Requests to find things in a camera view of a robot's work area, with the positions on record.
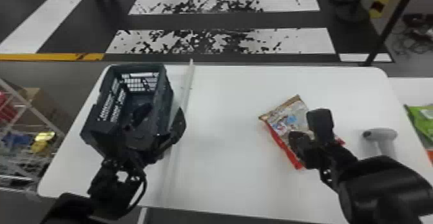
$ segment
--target cardboard box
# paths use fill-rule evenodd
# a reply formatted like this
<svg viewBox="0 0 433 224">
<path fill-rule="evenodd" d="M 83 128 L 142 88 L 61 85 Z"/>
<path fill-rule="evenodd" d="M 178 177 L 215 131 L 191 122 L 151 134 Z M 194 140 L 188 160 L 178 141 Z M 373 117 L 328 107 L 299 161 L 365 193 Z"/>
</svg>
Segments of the cardboard box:
<svg viewBox="0 0 433 224">
<path fill-rule="evenodd" d="M 19 93 L 52 124 L 63 131 L 64 134 L 69 131 L 73 122 L 72 117 L 63 111 L 62 107 L 57 105 L 41 88 L 23 88 Z M 40 125 L 42 123 L 43 122 L 36 115 L 27 110 L 18 120 L 17 126 L 14 127 L 14 129 L 19 131 L 38 131 L 40 129 L 32 129 L 25 125 Z"/>
</svg>

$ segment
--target snack bag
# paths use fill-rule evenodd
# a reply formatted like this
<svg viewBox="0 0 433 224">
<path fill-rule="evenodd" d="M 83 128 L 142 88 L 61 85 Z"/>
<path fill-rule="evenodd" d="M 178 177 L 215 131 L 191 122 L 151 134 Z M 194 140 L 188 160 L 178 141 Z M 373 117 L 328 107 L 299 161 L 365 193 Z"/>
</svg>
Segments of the snack bag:
<svg viewBox="0 0 433 224">
<path fill-rule="evenodd" d="M 314 133 L 308 127 L 308 111 L 307 105 L 305 105 L 299 95 L 296 95 L 274 110 L 258 117 L 266 123 L 275 142 L 285 151 L 296 169 L 301 169 L 303 165 L 291 151 L 289 133 L 291 131 L 302 131 L 307 133 L 311 139 L 314 139 Z M 343 140 L 337 136 L 335 139 L 338 143 L 344 144 Z"/>
</svg>

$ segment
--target metal shelf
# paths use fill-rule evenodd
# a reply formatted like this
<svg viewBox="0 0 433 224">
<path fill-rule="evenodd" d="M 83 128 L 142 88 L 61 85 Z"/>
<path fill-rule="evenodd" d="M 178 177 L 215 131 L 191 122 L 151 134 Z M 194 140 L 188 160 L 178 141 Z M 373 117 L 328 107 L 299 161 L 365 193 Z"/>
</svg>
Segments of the metal shelf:
<svg viewBox="0 0 433 224">
<path fill-rule="evenodd" d="M 34 194 L 65 134 L 2 79 L 0 94 L 0 191 Z M 39 122 L 20 122 L 25 113 L 33 114 Z M 53 139 L 44 142 L 41 149 L 32 149 L 35 137 L 47 132 L 55 133 Z M 15 137 L 27 141 L 17 144 Z"/>
</svg>

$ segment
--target pedestrian crosswalk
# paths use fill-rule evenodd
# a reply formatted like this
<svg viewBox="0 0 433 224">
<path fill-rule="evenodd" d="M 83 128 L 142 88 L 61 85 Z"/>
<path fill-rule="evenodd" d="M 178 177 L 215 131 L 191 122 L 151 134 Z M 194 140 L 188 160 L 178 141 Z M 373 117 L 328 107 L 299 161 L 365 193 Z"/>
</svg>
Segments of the pedestrian crosswalk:
<svg viewBox="0 0 433 224">
<path fill-rule="evenodd" d="M 328 0 L 47 0 L 0 53 L 103 53 L 116 61 L 356 62 L 378 35 Z M 378 62 L 392 62 L 386 49 Z"/>
<path fill-rule="evenodd" d="M 326 27 L 301 27 L 303 14 L 320 13 L 318 0 L 135 0 L 129 17 L 158 16 L 172 22 L 172 28 L 119 28 L 106 53 L 116 54 L 287 54 L 337 55 Z M 245 13 L 267 17 L 267 13 L 285 13 L 286 18 L 299 20 L 298 28 L 177 28 L 178 17 L 183 20 L 202 20 L 203 14 Z M 345 53 L 342 62 L 361 59 L 359 54 Z M 390 61 L 390 57 L 378 60 Z"/>
</svg>

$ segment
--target black cable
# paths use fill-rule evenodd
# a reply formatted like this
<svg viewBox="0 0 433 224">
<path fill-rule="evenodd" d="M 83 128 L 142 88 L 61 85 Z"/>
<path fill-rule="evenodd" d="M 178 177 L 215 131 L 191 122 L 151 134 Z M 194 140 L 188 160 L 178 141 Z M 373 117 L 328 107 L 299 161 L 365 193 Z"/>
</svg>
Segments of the black cable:
<svg viewBox="0 0 433 224">
<path fill-rule="evenodd" d="M 143 171 L 142 164 L 139 163 L 139 161 L 136 158 L 136 152 L 130 151 L 128 152 L 129 159 L 131 160 L 132 164 L 134 165 L 135 170 L 138 172 L 140 176 L 140 181 L 143 184 L 143 188 L 141 190 L 141 193 L 137 197 L 137 199 L 130 205 L 125 212 L 123 213 L 123 216 L 129 214 L 140 202 L 140 200 L 143 198 L 144 193 L 146 192 L 148 182 L 146 180 L 146 173 Z"/>
<path fill-rule="evenodd" d="M 142 184 L 143 184 L 143 189 L 141 190 L 141 193 L 139 194 L 139 196 L 137 197 L 137 199 L 134 201 L 134 203 L 132 203 L 132 205 L 130 205 L 125 210 L 123 216 L 128 215 L 139 204 L 140 200 L 143 198 L 144 193 L 146 192 L 146 189 L 147 189 L 147 186 L 148 186 L 148 182 L 147 182 L 146 178 L 142 180 Z"/>
<path fill-rule="evenodd" d="M 396 39 L 392 43 L 391 48 L 397 55 L 409 56 L 409 53 L 424 54 L 433 51 L 433 41 L 417 41 L 410 36 L 413 28 L 399 26 L 395 29 L 392 34 L 396 35 Z"/>
</svg>

